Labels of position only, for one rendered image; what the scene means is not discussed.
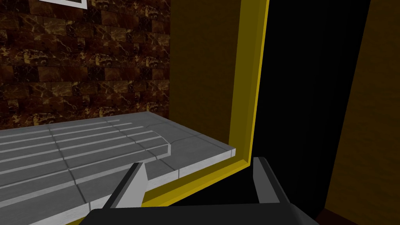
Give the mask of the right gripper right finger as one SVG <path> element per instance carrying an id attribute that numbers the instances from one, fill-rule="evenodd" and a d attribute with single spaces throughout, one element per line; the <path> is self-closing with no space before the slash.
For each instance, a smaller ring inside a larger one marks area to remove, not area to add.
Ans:
<path id="1" fill-rule="evenodd" d="M 253 158 L 253 182 L 259 203 L 289 203 L 288 197 L 264 157 Z"/>

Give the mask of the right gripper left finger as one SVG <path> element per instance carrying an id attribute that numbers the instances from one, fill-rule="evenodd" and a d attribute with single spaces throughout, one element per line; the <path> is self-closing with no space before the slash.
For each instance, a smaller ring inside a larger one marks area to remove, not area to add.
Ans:
<path id="1" fill-rule="evenodd" d="M 117 188 L 104 204 L 104 209 L 141 207 L 148 185 L 145 164 L 132 164 Z"/>

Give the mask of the yellow cupboard door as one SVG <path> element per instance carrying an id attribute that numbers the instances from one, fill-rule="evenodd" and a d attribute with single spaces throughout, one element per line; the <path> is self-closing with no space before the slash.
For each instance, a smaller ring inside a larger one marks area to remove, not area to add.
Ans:
<path id="1" fill-rule="evenodd" d="M 371 0 L 326 208 L 400 225 L 400 0 Z"/>

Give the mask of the yellow cupboard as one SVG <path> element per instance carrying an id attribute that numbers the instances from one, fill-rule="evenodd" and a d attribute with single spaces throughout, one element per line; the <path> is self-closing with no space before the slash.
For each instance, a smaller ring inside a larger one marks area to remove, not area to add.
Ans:
<path id="1" fill-rule="evenodd" d="M 325 206 L 371 0 L 171 0 L 169 119 L 251 165 L 165 210 L 80 225 L 357 225 Z M 253 158 L 289 199 L 259 203 Z"/>

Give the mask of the white framed wall picture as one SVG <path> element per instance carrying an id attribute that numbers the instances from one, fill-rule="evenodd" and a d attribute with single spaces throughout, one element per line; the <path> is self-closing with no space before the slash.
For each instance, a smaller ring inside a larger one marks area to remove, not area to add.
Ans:
<path id="1" fill-rule="evenodd" d="M 42 2 L 54 3 L 80 9 L 87 9 L 87 0 L 39 0 Z"/>

